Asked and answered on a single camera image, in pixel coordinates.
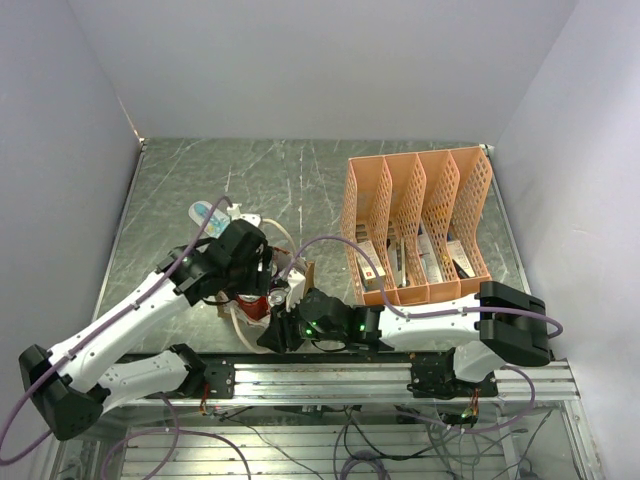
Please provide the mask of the red soda can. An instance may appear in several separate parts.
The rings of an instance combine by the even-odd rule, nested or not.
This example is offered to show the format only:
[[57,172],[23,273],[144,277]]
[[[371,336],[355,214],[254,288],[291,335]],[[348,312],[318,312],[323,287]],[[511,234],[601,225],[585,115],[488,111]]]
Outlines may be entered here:
[[260,322],[269,314],[269,305],[264,296],[238,295],[236,301],[251,322]]

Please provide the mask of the brown canvas tote bag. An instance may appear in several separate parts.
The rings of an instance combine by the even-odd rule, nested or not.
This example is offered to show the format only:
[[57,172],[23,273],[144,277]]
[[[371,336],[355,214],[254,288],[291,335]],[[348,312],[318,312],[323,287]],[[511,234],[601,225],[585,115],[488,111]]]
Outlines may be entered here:
[[[256,227],[272,227],[276,229],[287,241],[285,248],[276,247],[274,253],[275,273],[279,274],[292,259],[299,245],[293,239],[288,230],[278,221],[266,218],[258,214],[240,214],[233,220],[242,219]],[[315,264],[302,259],[297,259],[294,267],[288,275],[289,287],[275,287],[266,296],[235,295],[220,293],[215,300],[220,302],[218,313],[223,318],[229,318],[236,335],[242,344],[252,353],[270,353],[266,347],[259,346],[257,340],[250,340],[245,335],[245,328],[258,328],[264,333],[270,324],[271,308],[273,306],[293,307],[302,299],[302,296],[315,282]]]

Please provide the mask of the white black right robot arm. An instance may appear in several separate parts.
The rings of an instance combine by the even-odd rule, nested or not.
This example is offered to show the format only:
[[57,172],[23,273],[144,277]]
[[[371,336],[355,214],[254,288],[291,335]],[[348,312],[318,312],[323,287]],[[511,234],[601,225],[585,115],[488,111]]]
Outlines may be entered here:
[[348,352],[429,353],[438,359],[435,373],[414,376],[410,390],[452,398],[507,364],[548,365],[548,323],[541,299],[497,281],[449,302],[393,308],[349,306],[312,288],[293,306],[272,307],[257,344],[278,354],[324,341]]

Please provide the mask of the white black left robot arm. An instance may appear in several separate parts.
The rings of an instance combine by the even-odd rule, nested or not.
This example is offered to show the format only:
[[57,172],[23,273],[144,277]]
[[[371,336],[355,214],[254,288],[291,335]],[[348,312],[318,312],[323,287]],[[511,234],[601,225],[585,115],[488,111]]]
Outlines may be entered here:
[[232,220],[216,238],[172,249],[143,282],[74,337],[19,357],[25,391],[54,437],[73,439],[108,411],[133,399],[203,387],[204,364],[178,345],[130,365],[121,357],[160,321],[219,293],[264,295],[273,250],[257,215]]

